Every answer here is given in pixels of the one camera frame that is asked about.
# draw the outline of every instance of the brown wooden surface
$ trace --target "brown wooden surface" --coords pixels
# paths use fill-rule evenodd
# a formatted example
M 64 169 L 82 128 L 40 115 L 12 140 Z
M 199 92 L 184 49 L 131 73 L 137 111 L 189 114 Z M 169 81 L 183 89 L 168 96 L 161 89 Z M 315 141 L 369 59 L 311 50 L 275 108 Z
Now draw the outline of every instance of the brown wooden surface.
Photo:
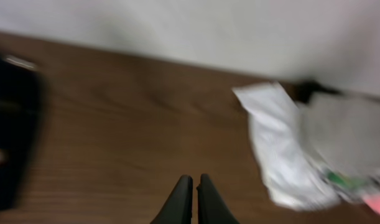
M 241 223 L 380 223 L 360 206 L 270 202 L 231 92 L 261 79 L 6 34 L 0 52 L 37 62 L 48 85 L 21 202 L 0 223 L 149 223 L 182 174 L 202 173 Z

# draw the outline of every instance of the white wall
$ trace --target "white wall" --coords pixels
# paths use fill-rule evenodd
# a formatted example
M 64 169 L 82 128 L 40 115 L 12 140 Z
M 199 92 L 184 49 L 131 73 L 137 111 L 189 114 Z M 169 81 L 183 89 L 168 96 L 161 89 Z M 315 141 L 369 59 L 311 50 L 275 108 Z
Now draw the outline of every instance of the white wall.
M 380 0 L 0 0 L 0 30 L 380 94 Z

